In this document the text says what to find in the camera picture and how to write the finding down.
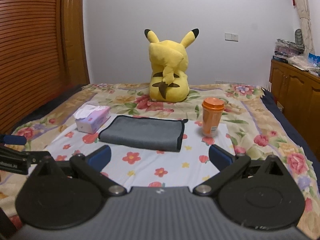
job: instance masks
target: orange lid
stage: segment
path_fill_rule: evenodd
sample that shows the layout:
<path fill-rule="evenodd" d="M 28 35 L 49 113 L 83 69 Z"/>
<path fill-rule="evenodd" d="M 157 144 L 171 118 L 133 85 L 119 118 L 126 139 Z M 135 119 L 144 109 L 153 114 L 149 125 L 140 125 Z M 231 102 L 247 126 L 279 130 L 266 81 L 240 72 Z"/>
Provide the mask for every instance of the orange lid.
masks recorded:
<path fill-rule="evenodd" d="M 224 101 L 218 98 L 206 98 L 202 102 L 202 107 L 213 111 L 223 111 Z"/>

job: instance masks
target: tissue pack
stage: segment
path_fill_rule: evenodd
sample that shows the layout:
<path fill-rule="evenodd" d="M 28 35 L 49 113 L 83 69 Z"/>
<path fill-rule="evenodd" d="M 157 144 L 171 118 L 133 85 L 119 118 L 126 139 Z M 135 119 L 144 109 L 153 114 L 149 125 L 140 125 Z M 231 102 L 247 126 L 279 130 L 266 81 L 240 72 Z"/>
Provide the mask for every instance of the tissue pack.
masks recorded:
<path fill-rule="evenodd" d="M 78 131 L 95 133 L 111 116 L 110 107 L 93 111 L 86 118 L 76 119 Z"/>

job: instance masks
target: wooden slat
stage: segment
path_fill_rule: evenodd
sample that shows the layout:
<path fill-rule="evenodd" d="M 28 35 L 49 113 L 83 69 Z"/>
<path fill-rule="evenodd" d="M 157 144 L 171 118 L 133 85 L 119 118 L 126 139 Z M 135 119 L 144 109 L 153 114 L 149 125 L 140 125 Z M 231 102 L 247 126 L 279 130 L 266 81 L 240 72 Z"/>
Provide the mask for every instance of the wooden slat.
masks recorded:
<path fill-rule="evenodd" d="M 0 133 L 61 91 L 58 0 L 0 0 Z"/>

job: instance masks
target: light switch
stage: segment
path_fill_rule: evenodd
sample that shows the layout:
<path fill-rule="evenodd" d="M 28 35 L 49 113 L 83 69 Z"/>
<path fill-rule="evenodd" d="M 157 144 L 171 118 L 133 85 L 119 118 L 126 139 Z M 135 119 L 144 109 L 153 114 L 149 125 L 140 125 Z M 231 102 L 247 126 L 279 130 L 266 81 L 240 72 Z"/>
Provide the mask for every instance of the light switch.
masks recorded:
<path fill-rule="evenodd" d="M 225 33 L 224 34 L 224 39 L 226 41 L 232 41 L 232 34 L 231 33 Z"/>
<path fill-rule="evenodd" d="M 232 35 L 232 40 L 233 41 L 239 41 L 238 34 L 233 34 Z"/>

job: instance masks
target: orange bottle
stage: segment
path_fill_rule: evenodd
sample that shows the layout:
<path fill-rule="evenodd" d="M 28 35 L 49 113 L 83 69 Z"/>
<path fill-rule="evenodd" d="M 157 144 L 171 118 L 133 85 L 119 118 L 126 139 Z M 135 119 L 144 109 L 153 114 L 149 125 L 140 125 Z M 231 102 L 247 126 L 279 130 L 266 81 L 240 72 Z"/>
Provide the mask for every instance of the orange bottle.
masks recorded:
<path fill-rule="evenodd" d="M 202 133 L 206 137 L 214 137 L 218 133 L 218 125 L 224 110 L 224 101 L 218 98 L 206 98 L 202 102 Z"/>

